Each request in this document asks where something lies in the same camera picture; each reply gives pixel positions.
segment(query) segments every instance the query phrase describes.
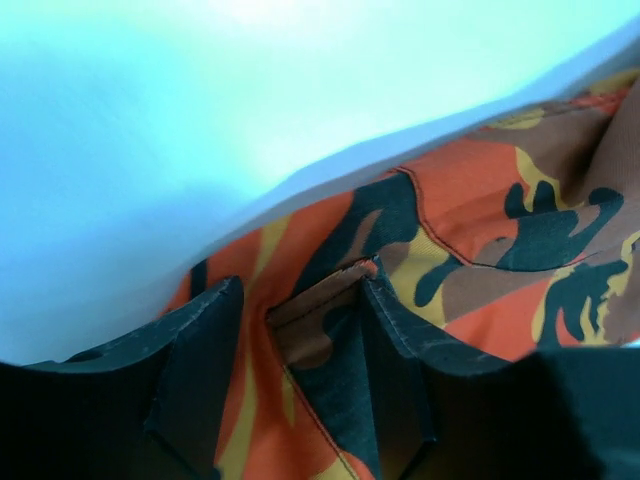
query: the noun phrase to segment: orange camouflage fabric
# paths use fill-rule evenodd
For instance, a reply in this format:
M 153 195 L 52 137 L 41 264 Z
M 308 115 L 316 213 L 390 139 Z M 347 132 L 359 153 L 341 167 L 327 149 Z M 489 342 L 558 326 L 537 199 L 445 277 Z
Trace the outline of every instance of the orange camouflage fabric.
M 171 309 L 196 284 L 237 275 L 245 286 L 214 459 L 223 478 L 380 477 L 349 313 L 363 275 L 507 360 L 637 339 L 639 75 L 480 128 L 195 267 Z

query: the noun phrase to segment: wrinkled fabric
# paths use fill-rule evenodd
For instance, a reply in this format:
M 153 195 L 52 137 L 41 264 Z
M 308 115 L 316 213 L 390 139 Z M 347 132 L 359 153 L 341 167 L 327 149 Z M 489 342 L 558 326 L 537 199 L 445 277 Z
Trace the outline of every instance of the wrinkled fabric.
M 352 308 L 364 275 L 506 360 L 637 339 L 639 74 L 487 125 L 194 268 L 170 308 L 229 275 L 245 285 L 223 478 L 379 478 Z

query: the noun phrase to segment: camouflage fabric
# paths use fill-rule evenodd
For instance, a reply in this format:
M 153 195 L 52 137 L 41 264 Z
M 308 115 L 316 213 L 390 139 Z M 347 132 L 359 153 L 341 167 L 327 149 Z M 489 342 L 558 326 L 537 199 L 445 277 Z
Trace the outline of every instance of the camouflage fabric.
M 507 360 L 637 339 L 639 74 L 481 128 L 194 268 L 170 308 L 229 275 L 246 289 L 223 478 L 379 478 L 351 308 L 363 275 Z

